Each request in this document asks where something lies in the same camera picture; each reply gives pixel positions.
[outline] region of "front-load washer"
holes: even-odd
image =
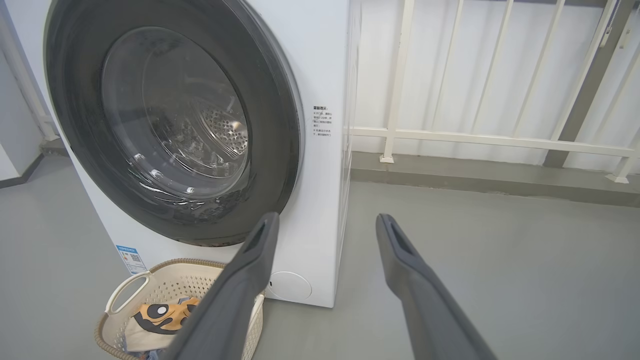
[[[175,258],[229,262],[258,219],[277,211],[268,296],[333,306],[351,160],[356,1],[6,5],[84,188],[132,274]]]

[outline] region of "door glass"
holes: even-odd
[[[236,91],[209,54],[174,31],[139,28],[118,39],[102,100],[141,186],[211,198],[246,167],[249,134]]]

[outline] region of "cloth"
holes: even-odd
[[[124,348],[127,348],[126,339],[124,341]],[[141,352],[127,351],[127,354],[137,357],[140,360],[160,360],[160,355],[162,355],[164,351],[165,349],[163,348],[157,348],[155,350],[141,351]]]
[[[184,297],[165,304],[143,304],[125,328],[126,350],[148,352],[168,347],[198,303],[194,297]]]

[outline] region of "concrete floor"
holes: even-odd
[[[267,300],[254,359],[411,359],[374,219],[390,213],[500,359],[640,357],[640,209],[352,183],[334,309]],[[93,328],[127,277],[69,159],[0,190],[6,359],[111,359]]]

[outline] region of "laundry basket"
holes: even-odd
[[[109,354],[122,360],[138,360],[124,350],[124,330],[130,317],[142,304],[161,304],[179,297],[202,299],[222,269],[222,263],[196,259],[175,259],[161,263],[147,272],[133,275],[113,292],[104,314],[95,329],[95,341]],[[144,284],[118,309],[113,304],[119,294],[136,279],[145,278]],[[243,360],[250,360],[262,333],[262,303],[264,294],[258,295],[244,343]]]

